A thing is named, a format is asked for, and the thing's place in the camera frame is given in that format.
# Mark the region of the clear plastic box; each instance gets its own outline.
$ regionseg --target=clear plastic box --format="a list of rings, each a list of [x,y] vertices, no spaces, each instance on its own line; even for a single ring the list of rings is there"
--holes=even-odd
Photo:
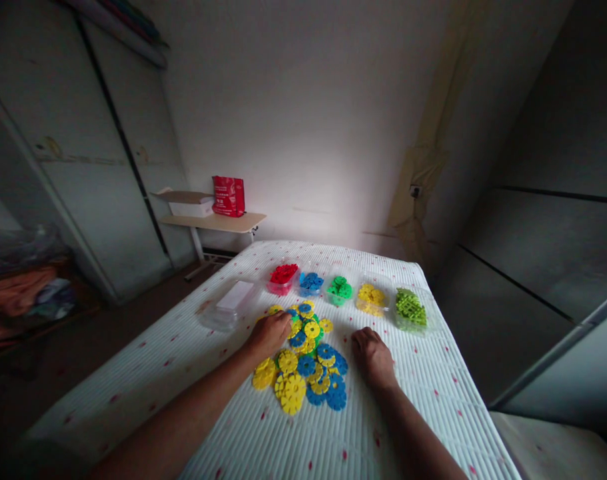
[[[372,301],[362,300],[358,297],[358,293],[363,288],[363,285],[372,285],[375,289],[383,292],[384,299],[381,302],[382,305],[377,305]],[[358,282],[358,289],[354,294],[354,301],[357,309],[374,315],[375,317],[384,317],[385,313],[390,310],[390,303],[396,298],[396,289],[394,288],[392,281],[385,275],[379,275],[378,273],[373,272],[362,272],[360,281]]]
[[[316,273],[319,278],[323,279],[323,284],[320,287],[303,287],[303,281],[309,273]],[[327,277],[330,273],[330,265],[323,262],[308,261],[301,265],[301,273],[299,274],[299,295],[303,298],[318,297],[321,294],[321,289],[325,287],[328,281]]]
[[[201,324],[212,330],[229,332],[236,328],[241,317],[257,297],[257,284],[239,280],[213,303],[201,317]]]
[[[410,290],[418,297],[420,304],[425,309],[426,325],[420,325],[418,323],[414,323],[414,322],[412,322],[411,319],[406,319],[405,317],[402,317],[399,314],[398,309],[396,308],[396,294],[398,293],[398,289],[400,289],[400,288]],[[434,300],[434,297],[432,296],[432,293],[430,291],[427,291],[426,289],[422,289],[420,287],[415,287],[414,285],[407,285],[404,283],[396,284],[395,291],[396,291],[396,293],[394,294],[394,302],[393,302],[394,303],[394,322],[396,323],[396,327],[399,330],[409,331],[411,333],[415,333],[418,335],[425,335],[425,333],[428,331],[434,331],[434,330],[438,329],[438,326],[436,324],[436,319],[438,318],[438,313],[437,313],[438,307],[436,306],[436,301]]]
[[[350,297],[341,297],[339,295],[335,295],[334,293],[328,292],[328,289],[332,286],[332,282],[337,277],[344,277],[347,280],[347,283],[352,287],[352,295]],[[335,307],[342,307],[350,300],[354,298],[356,293],[356,288],[358,287],[358,272],[352,270],[348,267],[343,267],[342,265],[333,265],[330,270],[330,275],[325,279],[323,283],[323,292],[326,297],[326,300],[334,305]]]
[[[277,269],[277,267],[280,267],[281,265],[292,264],[297,266],[297,270],[294,272],[294,274],[292,275],[292,277],[290,277],[288,281],[286,281],[285,283],[276,283],[272,281],[272,273]],[[267,288],[268,292],[278,295],[279,297],[288,295],[295,281],[299,281],[300,272],[301,264],[298,261],[292,260],[288,257],[281,257],[278,261],[272,262],[268,267],[267,272],[265,274],[265,287]]]

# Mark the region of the red bag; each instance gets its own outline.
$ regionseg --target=red bag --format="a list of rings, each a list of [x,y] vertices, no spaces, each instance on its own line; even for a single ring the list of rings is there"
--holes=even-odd
[[[212,210],[219,215],[240,217],[245,213],[245,190],[242,179],[212,177],[215,183],[215,204]]]

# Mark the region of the electrical outlet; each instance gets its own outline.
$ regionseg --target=electrical outlet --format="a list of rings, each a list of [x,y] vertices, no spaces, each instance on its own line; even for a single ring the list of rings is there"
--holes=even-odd
[[[423,193],[423,187],[420,185],[410,185],[410,196],[418,199]]]

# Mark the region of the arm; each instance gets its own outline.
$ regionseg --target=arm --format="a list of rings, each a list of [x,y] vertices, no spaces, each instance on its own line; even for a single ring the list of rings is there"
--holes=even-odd
[[[255,325],[245,344],[140,426],[91,472],[91,479],[171,479],[217,422],[241,383],[273,355],[291,331],[278,312]]]
[[[394,362],[378,333],[366,327],[352,334],[356,364],[372,389],[408,478],[464,479],[465,474],[398,386]]]

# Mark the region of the bed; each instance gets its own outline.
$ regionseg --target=bed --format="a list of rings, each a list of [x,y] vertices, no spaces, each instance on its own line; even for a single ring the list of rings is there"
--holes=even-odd
[[[249,377],[181,478],[400,477],[381,416],[352,366],[349,336],[365,326],[376,330],[389,346],[400,386],[470,478],[519,478],[421,268],[416,263],[302,241],[260,241],[239,253],[52,406],[22,444],[55,445],[77,464],[96,463],[235,351],[271,305],[303,301],[295,289],[286,297],[265,289],[266,265],[281,257],[368,271],[394,284],[424,289],[421,300],[429,330],[424,335],[407,333],[394,326],[391,312],[378,318],[358,310],[354,302],[338,308],[324,298],[315,299],[314,310],[334,323],[334,331],[324,341],[350,365],[345,376],[346,408],[336,412],[304,404],[291,417],[269,389],[253,389]],[[256,281],[261,287],[239,327],[221,333],[202,326],[204,312],[236,280]],[[34,462],[47,456],[34,455]]]

